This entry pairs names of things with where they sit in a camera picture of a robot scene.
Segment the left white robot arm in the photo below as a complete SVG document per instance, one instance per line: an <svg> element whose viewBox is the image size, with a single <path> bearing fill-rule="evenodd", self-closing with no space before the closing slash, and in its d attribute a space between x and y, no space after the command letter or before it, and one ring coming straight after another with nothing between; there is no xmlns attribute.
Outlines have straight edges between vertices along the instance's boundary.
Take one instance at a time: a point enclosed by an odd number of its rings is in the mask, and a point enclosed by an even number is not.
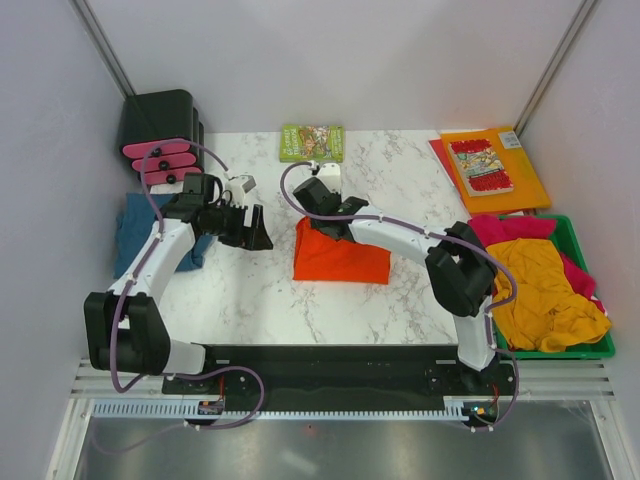
<svg viewBox="0 0 640 480"><path fill-rule="evenodd" d="M250 175L221 181L190 173L182 191L158 207L149 236L125 273L84 302L89 360L95 369L185 374L185 382L198 393L216 388L220 371L205 360L205 347L171 339L158 304L179 263L203 236L248 251L272 249L262 206L245 204L255 185Z"/></svg>

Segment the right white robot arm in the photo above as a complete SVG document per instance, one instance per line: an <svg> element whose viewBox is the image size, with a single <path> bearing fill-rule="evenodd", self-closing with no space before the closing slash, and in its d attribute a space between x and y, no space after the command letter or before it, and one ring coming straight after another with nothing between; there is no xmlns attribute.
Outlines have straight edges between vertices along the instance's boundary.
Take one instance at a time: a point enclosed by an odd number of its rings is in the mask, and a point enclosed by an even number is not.
<svg viewBox="0 0 640 480"><path fill-rule="evenodd" d="M454 319L460 386L477 394L493 383L495 347L486 314L497 268L468 224L429 229L390 218L364 199L342 199L316 177L305 180L293 195L322 234L379 247L424 267L436 301Z"/></svg>

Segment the orange t shirt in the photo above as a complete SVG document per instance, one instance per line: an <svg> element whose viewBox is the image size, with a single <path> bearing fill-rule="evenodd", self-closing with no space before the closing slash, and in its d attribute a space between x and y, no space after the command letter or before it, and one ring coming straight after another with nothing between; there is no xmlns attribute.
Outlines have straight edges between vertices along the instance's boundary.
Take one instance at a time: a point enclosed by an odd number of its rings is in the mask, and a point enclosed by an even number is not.
<svg viewBox="0 0 640 480"><path fill-rule="evenodd" d="M293 279L388 285L391 253L379 247L334 240L311 226L308 217L296 225Z"/></svg>

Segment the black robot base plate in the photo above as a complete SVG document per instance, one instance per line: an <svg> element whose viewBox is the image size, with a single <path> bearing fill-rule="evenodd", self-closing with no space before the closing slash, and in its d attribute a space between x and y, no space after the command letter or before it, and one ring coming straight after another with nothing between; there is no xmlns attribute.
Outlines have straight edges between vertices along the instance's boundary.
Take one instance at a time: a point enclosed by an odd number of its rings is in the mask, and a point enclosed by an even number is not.
<svg viewBox="0 0 640 480"><path fill-rule="evenodd" d="M166 380L169 395L220 394L230 410L266 413L440 411L447 397L510 396L515 374L496 358L481 373L462 364L454 346L208 345L211 379Z"/></svg>

